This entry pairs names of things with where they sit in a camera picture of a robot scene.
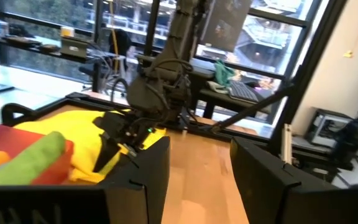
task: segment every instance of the white floor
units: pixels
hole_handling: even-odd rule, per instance
[[[62,78],[52,77],[40,73],[30,72],[19,68],[0,66],[0,84],[14,86],[18,90],[28,91],[34,94],[51,96],[54,98],[64,97],[74,91],[81,91],[83,84]],[[197,109],[196,114],[201,116],[203,110]],[[222,121],[229,116],[219,113],[213,114],[213,120]],[[269,138],[272,126],[248,119],[236,123],[238,126],[257,131],[259,136]]]

